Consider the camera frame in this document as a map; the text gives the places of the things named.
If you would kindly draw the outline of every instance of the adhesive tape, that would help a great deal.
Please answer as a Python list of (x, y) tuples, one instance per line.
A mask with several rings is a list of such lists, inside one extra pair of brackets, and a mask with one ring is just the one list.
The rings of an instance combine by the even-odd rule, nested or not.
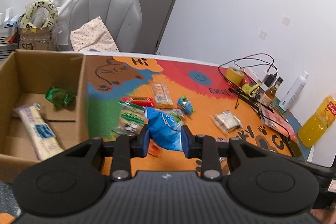
[(229, 67), (225, 73), (225, 78), (232, 83), (239, 85), (244, 78), (244, 73), (240, 70)]

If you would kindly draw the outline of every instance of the small cardboard box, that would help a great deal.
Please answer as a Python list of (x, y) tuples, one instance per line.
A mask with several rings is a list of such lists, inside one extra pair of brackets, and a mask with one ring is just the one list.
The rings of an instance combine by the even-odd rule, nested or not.
[[(55, 107), (44, 98), (60, 87), (76, 94), (70, 109)], [(87, 76), (85, 56), (50, 51), (12, 52), (0, 67), (0, 180), (12, 182), (18, 173), (36, 163), (23, 122), (13, 109), (39, 103), (44, 118), (63, 149), (88, 139)]]
[(56, 51), (57, 43), (49, 28), (20, 29), (19, 49)]

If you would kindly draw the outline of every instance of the orange juice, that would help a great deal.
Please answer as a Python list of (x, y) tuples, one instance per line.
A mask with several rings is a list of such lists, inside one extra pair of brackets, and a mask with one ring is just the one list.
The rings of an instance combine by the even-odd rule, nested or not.
[(316, 112), (300, 128), (298, 136), (306, 147), (316, 143), (334, 122), (336, 94), (326, 97)]

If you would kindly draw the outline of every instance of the polka dot cloth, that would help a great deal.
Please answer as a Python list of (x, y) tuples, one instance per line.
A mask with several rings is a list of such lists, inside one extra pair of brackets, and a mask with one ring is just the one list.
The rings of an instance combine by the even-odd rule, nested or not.
[(74, 51), (118, 52), (112, 35), (100, 17), (92, 19), (82, 27), (70, 33), (70, 41)]

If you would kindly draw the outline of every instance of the gray chair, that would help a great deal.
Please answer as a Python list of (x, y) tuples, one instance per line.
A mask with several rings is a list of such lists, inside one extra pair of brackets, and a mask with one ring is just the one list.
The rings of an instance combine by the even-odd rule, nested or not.
[(69, 34), (98, 16), (119, 51), (132, 52), (142, 23), (139, 0), (78, 0), (71, 11)]

